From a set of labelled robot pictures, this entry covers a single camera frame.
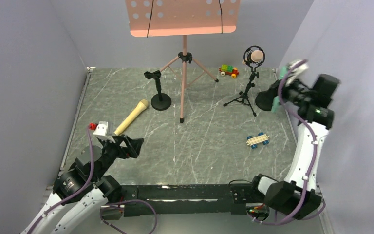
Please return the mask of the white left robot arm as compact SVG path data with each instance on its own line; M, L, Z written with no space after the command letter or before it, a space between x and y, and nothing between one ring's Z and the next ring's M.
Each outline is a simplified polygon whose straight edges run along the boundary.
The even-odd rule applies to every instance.
M113 136L113 141L92 142L75 158L70 168L54 181L52 191L24 234L49 234L76 227L92 208L118 202L125 196L119 182L106 171L116 159L138 158L143 138Z

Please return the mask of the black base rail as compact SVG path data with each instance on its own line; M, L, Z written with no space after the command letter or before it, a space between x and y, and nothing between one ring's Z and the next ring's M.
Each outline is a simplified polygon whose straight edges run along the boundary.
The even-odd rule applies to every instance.
M106 219L141 215L229 213L244 215L253 205L263 203L264 195L251 183L195 185L124 185L122 195L113 200L121 205L102 213Z

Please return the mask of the pink microphone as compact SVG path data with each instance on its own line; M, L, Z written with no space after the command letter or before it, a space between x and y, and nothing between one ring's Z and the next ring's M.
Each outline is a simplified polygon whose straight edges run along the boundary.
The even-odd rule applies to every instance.
M264 59L264 53L261 50L248 51L243 55L242 64L252 64L261 62Z

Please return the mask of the yellow microphone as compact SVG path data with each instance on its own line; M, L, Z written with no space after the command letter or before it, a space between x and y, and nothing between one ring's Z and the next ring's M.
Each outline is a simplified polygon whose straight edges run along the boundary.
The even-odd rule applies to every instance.
M133 121L148 108L149 102L146 99L143 99L138 102L137 106L132 110L132 112L120 123L120 125L113 132L115 135L122 134L132 123Z

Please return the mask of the teal microphone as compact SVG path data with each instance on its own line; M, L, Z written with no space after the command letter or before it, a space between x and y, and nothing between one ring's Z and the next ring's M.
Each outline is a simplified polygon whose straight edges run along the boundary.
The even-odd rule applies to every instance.
M281 105L281 101L279 98L279 91L280 91L279 85L281 83L281 80L287 75L289 67L290 67L290 63L287 63L284 67L281 68L279 72L279 76L277 78L278 90L276 91L275 96L273 98L272 109L271 109L272 113L275 113L278 110L279 106Z

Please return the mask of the colourful toy block train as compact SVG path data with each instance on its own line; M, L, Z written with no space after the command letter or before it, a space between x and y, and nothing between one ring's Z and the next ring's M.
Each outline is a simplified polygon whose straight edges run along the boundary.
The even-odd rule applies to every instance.
M221 76L230 76L231 78L236 78L239 75L239 71L236 67L229 66L229 65L222 65L219 69Z

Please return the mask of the white blue toy block car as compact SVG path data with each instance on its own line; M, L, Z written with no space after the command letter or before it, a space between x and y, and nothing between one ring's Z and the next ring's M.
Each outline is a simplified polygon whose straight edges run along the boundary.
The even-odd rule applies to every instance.
M256 149L260 144L268 145L269 136L263 132L258 133L257 136L248 136L246 144L252 149Z

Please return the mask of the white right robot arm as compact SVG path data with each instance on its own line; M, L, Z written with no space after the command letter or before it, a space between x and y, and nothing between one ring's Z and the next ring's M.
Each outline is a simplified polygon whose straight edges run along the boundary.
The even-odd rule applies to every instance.
M322 197L316 193L317 168L320 152L333 125L334 111L328 108L340 80L328 74L319 74L313 87L306 87L299 79L290 84L277 81L263 95L272 97L276 92L282 105L290 102L298 107L289 111L299 120L298 141L287 176L277 181L259 174L252 180L252 192L263 198L264 204L285 215L274 225L293 220L309 219L318 207L325 207Z

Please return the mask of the pink music stand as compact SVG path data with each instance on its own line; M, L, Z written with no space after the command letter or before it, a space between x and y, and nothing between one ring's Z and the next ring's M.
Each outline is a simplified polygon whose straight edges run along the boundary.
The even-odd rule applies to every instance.
M178 61L182 62L180 123L184 122L184 100L187 66L195 63L203 74L212 75L187 50L191 35L229 34L236 30L240 0L127 0L130 34L136 38L182 37L182 51L160 69L164 71Z

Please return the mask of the black tripod microphone stand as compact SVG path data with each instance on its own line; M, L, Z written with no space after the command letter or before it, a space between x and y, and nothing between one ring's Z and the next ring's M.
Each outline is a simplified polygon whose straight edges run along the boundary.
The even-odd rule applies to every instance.
M261 61L261 62L257 62L257 63L252 63L252 64L245 64L246 66L248 66L250 68L250 71L251 71L251 74L250 74L250 77L249 77L249 82L247 83L246 85L246 88L245 88L245 91L240 91L239 92L239 96L227 103L224 103L223 106L226 107L227 105L233 103L233 102L237 102L237 103L240 103L240 104L243 104L245 106L248 106L250 107L251 109L251 112L253 114L254 117L257 116L256 112L254 111L253 107L252 107L252 104L249 100L249 95L248 95L248 92L251 88L255 87L255 83L254 83L254 80L255 78L259 78L259 72L257 71L257 69L264 63L265 61L265 52L264 50L260 47L260 46L257 46L257 45L253 45L253 46L250 46L246 49L245 52L252 52L252 51L256 51L256 50L261 50L263 51L264 53L264 59Z

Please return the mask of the black round-base mic stand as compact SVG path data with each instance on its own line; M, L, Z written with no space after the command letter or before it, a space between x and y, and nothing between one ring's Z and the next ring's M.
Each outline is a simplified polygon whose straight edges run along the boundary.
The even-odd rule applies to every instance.
M258 108L263 111L276 112L279 106L281 106L278 96L280 80L276 80L270 87L265 90L258 92L255 98L255 104Z
M159 70L154 72L144 72L144 77L146 79L153 79L155 81L155 86L157 94L151 98L151 106L157 111L164 111L171 106L171 98L169 95L162 93L161 86L161 72Z

